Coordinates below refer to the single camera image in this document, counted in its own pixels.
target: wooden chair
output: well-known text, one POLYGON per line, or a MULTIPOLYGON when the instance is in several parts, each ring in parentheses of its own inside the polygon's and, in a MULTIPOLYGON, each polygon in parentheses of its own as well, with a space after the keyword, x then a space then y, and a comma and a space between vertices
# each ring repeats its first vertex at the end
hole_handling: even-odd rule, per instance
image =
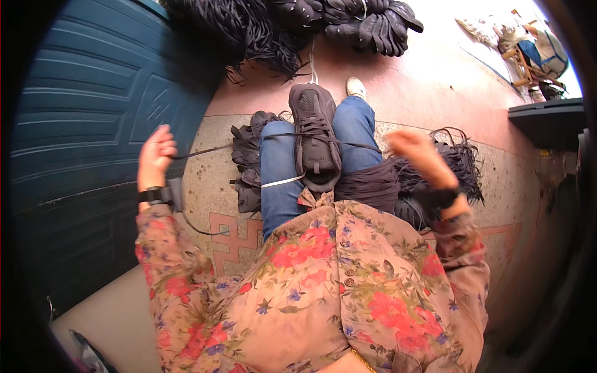
POLYGON ((516 63, 516 73, 518 74, 520 80, 512 82, 512 85, 514 87, 521 87, 523 85, 526 85, 529 88, 534 87, 537 86, 539 84, 539 80, 541 80, 550 81, 551 84, 557 85, 563 90, 566 90, 566 86, 563 83, 560 83, 556 79, 547 76, 542 70, 529 66, 527 64, 527 61, 525 61, 522 51, 520 50, 520 48, 518 48, 518 46, 514 47, 508 52, 503 53, 501 57, 503 59, 512 58, 516 63))

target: black wristband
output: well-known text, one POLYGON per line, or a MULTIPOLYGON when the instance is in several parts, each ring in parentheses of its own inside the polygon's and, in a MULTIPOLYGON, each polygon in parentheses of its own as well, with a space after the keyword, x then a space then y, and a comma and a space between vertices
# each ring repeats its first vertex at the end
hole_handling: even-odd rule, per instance
POLYGON ((411 195, 421 205, 428 219, 441 220, 440 211, 452 206, 461 193, 464 191, 457 186, 453 189, 413 190, 411 195))
POLYGON ((147 202, 149 205, 172 205, 172 193, 168 187, 150 187, 139 192, 139 203, 147 202))

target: white sneaker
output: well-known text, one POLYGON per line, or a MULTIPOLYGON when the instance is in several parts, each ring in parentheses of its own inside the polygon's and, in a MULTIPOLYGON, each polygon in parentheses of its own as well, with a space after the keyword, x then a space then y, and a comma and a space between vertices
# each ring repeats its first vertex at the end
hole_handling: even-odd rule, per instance
POLYGON ((349 96, 359 96, 363 100, 367 100, 365 85, 358 78, 348 78, 346 81, 346 94, 349 96))

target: white string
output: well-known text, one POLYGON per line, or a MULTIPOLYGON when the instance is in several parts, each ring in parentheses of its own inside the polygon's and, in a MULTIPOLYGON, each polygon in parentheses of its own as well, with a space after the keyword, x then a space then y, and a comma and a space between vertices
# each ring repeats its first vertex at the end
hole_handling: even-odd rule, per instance
POLYGON ((313 51, 315 50, 315 37, 313 37, 313 44, 311 44, 311 52, 309 53, 309 67, 311 68, 311 80, 307 84, 319 85, 319 77, 315 71, 315 61, 313 58, 313 51))
POLYGON ((359 18, 357 16, 355 16, 355 18, 358 19, 359 21, 364 21, 365 18, 367 18, 367 3, 365 2, 365 0, 361 0, 361 2, 363 3, 363 7, 365 8, 365 14, 363 15, 363 18, 359 18))
POLYGON ((302 174, 301 176, 297 176, 297 177, 293 177, 293 178, 288 178, 286 180, 280 180, 280 181, 274 181, 273 183, 267 183, 261 186, 261 189, 263 188, 267 188, 270 186, 274 186, 274 185, 280 185, 280 184, 286 184, 286 183, 292 183, 293 181, 297 181, 302 179, 307 173, 302 174))

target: jeans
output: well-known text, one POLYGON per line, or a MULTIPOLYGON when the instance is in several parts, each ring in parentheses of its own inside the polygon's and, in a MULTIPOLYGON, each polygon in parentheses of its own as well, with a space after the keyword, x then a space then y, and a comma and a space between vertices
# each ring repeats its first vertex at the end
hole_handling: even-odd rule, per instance
MULTIPOLYGON (((336 138, 347 143, 367 144, 377 147, 373 137, 375 113, 365 100, 358 96, 346 97, 336 108, 332 123, 336 138)), ((297 177, 294 155, 295 137, 264 136, 294 133, 294 125, 286 121, 269 122, 259 140, 259 167, 261 183, 273 183, 297 177)), ((342 158, 342 174, 375 166, 381 162, 381 154, 363 147, 339 144, 342 158)), ((274 185, 261 190, 261 216, 263 217, 263 240, 280 225, 307 211, 297 199, 304 185, 300 180, 274 185)))

